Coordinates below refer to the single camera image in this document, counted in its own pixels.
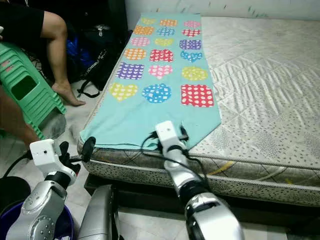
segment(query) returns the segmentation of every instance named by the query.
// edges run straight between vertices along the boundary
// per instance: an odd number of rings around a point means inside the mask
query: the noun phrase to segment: teal blanket
[[[189,134],[188,148],[220,123],[198,14],[143,13],[104,100],[80,133],[96,147],[139,149],[155,125],[170,120]],[[157,141],[145,149],[154,150]]]

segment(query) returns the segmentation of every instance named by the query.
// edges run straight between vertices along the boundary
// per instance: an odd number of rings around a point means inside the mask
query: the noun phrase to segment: stacked green stools
[[[40,123],[54,108],[62,114],[66,108],[26,54],[7,42],[0,43],[0,80],[4,91],[22,109],[25,122],[44,139]]]

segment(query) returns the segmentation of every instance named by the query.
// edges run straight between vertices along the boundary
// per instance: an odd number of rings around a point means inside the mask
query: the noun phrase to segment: mattress
[[[320,206],[320,22],[201,21],[222,124],[190,154],[203,163],[211,189],[240,198]],[[115,71],[87,123],[114,79]],[[82,146],[79,139],[79,151]],[[84,166],[102,178],[172,186],[163,161],[136,150],[96,147]]]

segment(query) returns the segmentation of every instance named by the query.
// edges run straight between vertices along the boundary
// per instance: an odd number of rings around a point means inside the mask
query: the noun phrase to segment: person's leg
[[[35,131],[28,126],[20,107],[0,86],[0,128],[21,139],[27,148],[30,143],[39,141]]]
[[[47,57],[55,82],[52,89],[73,106],[84,105],[76,99],[67,77],[67,26],[65,21],[51,12],[44,12],[41,38],[48,39]]]

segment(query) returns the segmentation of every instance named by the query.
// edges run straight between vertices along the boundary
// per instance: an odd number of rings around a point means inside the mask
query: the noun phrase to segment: white wall
[[[125,0],[129,29],[143,12],[320,20],[320,0]]]

